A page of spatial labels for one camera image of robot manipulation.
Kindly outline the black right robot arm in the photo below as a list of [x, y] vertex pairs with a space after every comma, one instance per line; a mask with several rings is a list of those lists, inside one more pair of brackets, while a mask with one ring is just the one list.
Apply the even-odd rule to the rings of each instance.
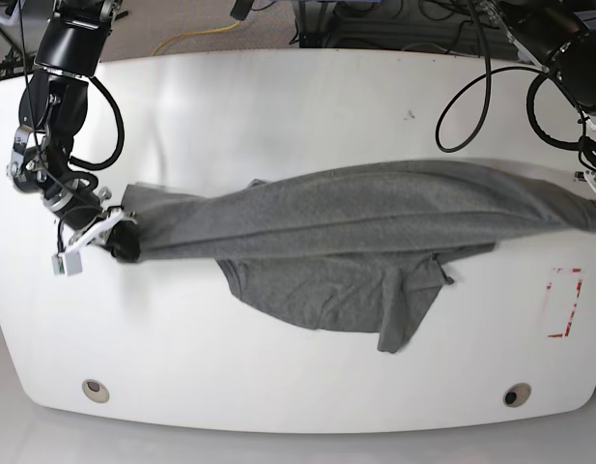
[[[96, 69], [119, 1], [56, 1], [32, 67], [24, 67], [25, 90], [18, 110], [8, 174], [16, 190], [37, 193], [43, 205], [69, 227], [78, 244], [93, 244], [124, 263], [140, 256], [137, 225], [122, 207], [102, 206], [97, 172], [111, 167], [125, 145], [125, 125]], [[88, 90], [108, 102], [116, 124], [112, 154], [92, 162], [72, 153], [88, 111]]]

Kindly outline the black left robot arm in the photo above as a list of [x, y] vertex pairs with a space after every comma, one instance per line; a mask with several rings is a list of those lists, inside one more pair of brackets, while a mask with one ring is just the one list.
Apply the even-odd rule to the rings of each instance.
[[[596, 195], [596, 30], [562, 1], [486, 1], [483, 8], [529, 61], [541, 68], [527, 91], [525, 109], [535, 134], [573, 151], [584, 171], [577, 178]], [[582, 135], [565, 142], [548, 135], [535, 115], [535, 97], [550, 80], [579, 112]]]

